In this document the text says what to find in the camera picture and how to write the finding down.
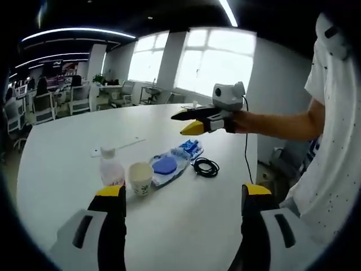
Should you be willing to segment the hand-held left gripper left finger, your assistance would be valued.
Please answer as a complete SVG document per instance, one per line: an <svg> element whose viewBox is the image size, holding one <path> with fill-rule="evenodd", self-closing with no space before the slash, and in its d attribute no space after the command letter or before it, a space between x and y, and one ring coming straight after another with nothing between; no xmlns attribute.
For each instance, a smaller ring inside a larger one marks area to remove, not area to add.
<svg viewBox="0 0 361 271"><path fill-rule="evenodd" d="M125 270L126 187L106 186L57 232L50 249L61 270Z"/></svg>

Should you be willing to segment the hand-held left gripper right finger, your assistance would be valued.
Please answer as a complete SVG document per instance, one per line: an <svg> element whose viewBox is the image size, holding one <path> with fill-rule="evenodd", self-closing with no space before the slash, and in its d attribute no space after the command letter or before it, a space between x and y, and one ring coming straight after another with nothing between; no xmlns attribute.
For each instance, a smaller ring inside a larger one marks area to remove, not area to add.
<svg viewBox="0 0 361 271"><path fill-rule="evenodd" d="M319 254L310 229L271 191L242 185L242 240L230 270L306 270Z"/></svg>

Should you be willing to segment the person's right hand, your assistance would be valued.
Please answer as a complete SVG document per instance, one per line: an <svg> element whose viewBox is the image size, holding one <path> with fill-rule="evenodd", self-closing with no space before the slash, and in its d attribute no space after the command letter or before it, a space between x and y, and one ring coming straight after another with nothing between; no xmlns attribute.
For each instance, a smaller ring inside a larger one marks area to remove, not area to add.
<svg viewBox="0 0 361 271"><path fill-rule="evenodd" d="M224 129L228 133L249 133L250 125L248 121L249 113L246 111L232 112L224 120Z"/></svg>

